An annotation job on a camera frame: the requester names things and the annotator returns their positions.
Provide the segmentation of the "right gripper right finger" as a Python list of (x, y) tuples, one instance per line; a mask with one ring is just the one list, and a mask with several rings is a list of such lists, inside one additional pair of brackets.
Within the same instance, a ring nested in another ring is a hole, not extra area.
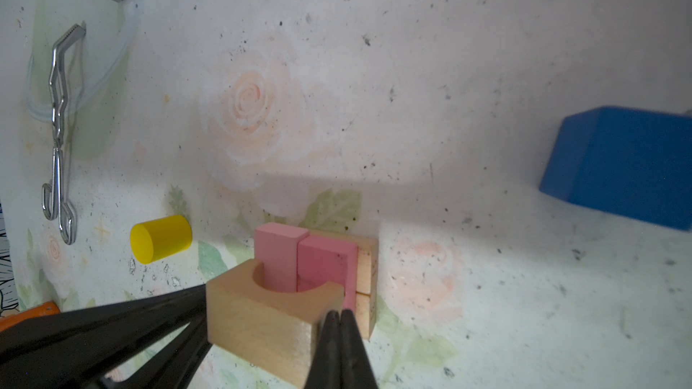
[(378, 389), (352, 310), (326, 315), (304, 386), (309, 388)]

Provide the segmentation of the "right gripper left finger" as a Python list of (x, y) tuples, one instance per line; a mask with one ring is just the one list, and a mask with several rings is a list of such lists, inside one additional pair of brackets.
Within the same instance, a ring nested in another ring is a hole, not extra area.
[[(107, 378), (169, 333), (178, 335), (122, 382)], [(34, 317), (1, 333), (3, 388), (186, 388), (211, 344), (207, 290)]]

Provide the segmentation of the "short natural wood block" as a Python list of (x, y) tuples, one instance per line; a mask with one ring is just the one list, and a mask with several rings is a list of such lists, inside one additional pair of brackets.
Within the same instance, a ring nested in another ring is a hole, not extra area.
[(342, 310), (344, 289), (327, 282), (281, 293), (264, 287), (264, 268), (247, 260), (205, 285), (208, 341), (294, 385), (306, 383), (319, 330)]

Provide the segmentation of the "hot pink rectangular block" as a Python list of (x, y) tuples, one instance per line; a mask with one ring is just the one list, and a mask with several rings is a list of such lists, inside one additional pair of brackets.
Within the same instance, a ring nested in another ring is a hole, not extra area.
[(349, 241), (309, 235), (297, 244), (297, 291), (326, 282), (343, 286), (343, 308), (355, 310), (358, 246)]

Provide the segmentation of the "yellow cylinder block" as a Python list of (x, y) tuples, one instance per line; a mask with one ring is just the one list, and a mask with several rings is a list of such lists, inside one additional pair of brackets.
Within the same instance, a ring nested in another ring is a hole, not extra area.
[(137, 223), (130, 232), (134, 258), (144, 265), (187, 250), (192, 239), (191, 226), (180, 214)]

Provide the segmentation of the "light pink rectangular block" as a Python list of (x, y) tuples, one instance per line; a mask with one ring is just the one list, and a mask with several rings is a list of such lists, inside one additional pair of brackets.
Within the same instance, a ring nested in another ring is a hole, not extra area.
[(279, 293), (297, 293), (297, 246), (309, 230), (281, 223), (265, 223), (254, 232), (254, 256), (264, 268), (264, 287)]

